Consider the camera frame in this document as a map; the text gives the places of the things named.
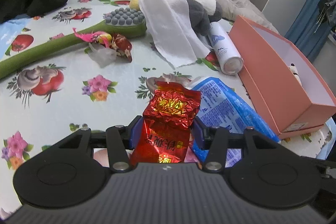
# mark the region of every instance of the blue plastic package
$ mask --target blue plastic package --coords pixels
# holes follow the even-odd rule
[[[192,90],[199,90],[202,93],[197,116],[206,126],[221,126],[231,133],[241,134],[246,126],[253,126],[273,141],[280,141],[266,122],[220,79],[208,77]],[[193,151],[201,161],[205,160],[209,152],[209,150],[201,150],[196,142],[193,144]],[[240,149],[228,149],[226,167],[233,166],[240,159]]]

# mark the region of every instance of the red foil tea packet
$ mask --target red foil tea packet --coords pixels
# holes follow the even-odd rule
[[[143,112],[142,133],[130,162],[183,162],[201,93],[178,83],[157,82],[158,89]]]

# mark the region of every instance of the blue curtain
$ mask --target blue curtain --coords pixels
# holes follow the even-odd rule
[[[298,17],[294,21],[285,37],[312,63],[322,49],[331,27],[327,22],[320,25],[317,32],[317,18],[320,14],[318,3],[320,0],[307,0]]]

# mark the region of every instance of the pink flower print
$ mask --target pink flower print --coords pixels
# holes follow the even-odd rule
[[[110,80],[105,79],[102,75],[89,79],[88,84],[90,86],[90,92],[96,92],[98,90],[107,92],[107,86],[111,83]]]
[[[64,37],[64,34],[61,32],[53,37],[49,37],[49,40],[54,40],[54,39],[57,39],[57,38],[60,38],[60,37]]]
[[[86,3],[86,2],[89,2],[89,1],[91,1],[91,0],[78,0],[78,2],[80,2],[80,3]]]
[[[7,139],[8,143],[8,157],[16,156],[22,158],[23,150],[28,143],[22,138],[21,133],[17,131],[12,137]]]

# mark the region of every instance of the green massage brush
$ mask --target green massage brush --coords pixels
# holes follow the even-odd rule
[[[78,33],[103,31],[109,34],[119,33],[127,38],[132,38],[143,36],[146,30],[146,21],[140,11],[120,8],[105,14],[105,20],[102,22]],[[72,33],[16,54],[0,62],[0,79],[30,63],[81,42],[83,41]]]

